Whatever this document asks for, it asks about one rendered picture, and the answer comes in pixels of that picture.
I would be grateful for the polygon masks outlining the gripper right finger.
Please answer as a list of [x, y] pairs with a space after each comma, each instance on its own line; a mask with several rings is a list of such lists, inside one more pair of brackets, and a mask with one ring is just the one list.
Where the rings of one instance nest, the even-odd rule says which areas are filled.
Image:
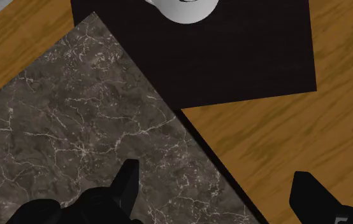
[[294, 173], [289, 205], [301, 224], [353, 224], [353, 207], [341, 204], [309, 172]]

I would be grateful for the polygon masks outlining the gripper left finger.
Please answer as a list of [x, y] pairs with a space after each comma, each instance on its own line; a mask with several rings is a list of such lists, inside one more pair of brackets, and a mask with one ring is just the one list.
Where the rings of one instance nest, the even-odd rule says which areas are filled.
[[54, 199], [21, 205], [6, 224], [143, 224], [130, 219], [139, 192], [139, 160], [127, 159], [110, 186], [85, 190], [70, 206]]

